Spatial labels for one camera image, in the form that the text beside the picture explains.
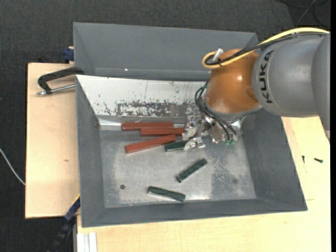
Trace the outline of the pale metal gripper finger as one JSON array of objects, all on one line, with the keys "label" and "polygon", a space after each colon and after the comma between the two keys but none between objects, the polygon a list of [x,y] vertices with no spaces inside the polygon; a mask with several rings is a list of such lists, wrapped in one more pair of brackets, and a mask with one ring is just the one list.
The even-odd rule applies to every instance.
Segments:
[{"label": "pale metal gripper finger", "polygon": [[184,145],[183,151],[191,151],[195,149],[201,149],[206,147],[205,143],[203,142],[202,137],[194,137],[190,138]]},{"label": "pale metal gripper finger", "polygon": [[200,117],[188,116],[182,133],[182,140],[189,140],[200,136],[202,133],[202,119]]}]

